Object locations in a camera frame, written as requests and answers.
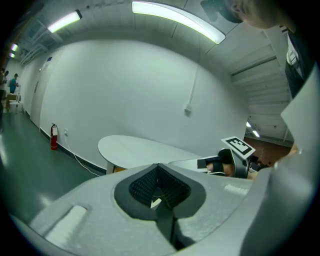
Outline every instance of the door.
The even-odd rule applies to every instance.
[[[53,73],[53,70],[62,55],[62,51],[63,50],[57,50],[49,55],[48,59],[45,61],[39,72],[38,79],[35,84],[30,119],[39,128],[42,101],[44,98],[46,87]]]

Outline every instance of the white table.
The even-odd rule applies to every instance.
[[[114,167],[130,169],[151,164],[202,158],[197,154],[148,139],[111,135],[102,138],[98,150],[107,161],[106,174]]]

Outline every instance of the green floor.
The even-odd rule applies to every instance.
[[[54,200],[96,177],[61,150],[52,151],[26,115],[4,113],[2,122],[1,195],[8,212],[26,224]]]

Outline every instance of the fire extinguisher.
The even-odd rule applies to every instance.
[[[58,139],[58,128],[53,123],[51,126],[51,140],[50,140],[52,150],[57,150],[58,148],[57,139]]]

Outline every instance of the white strap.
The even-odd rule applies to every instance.
[[[295,68],[295,70],[298,72],[298,74],[302,78],[302,72],[299,65],[298,53],[290,40],[289,34],[287,37],[288,37],[288,52],[286,53],[286,61],[290,66],[293,66]]]

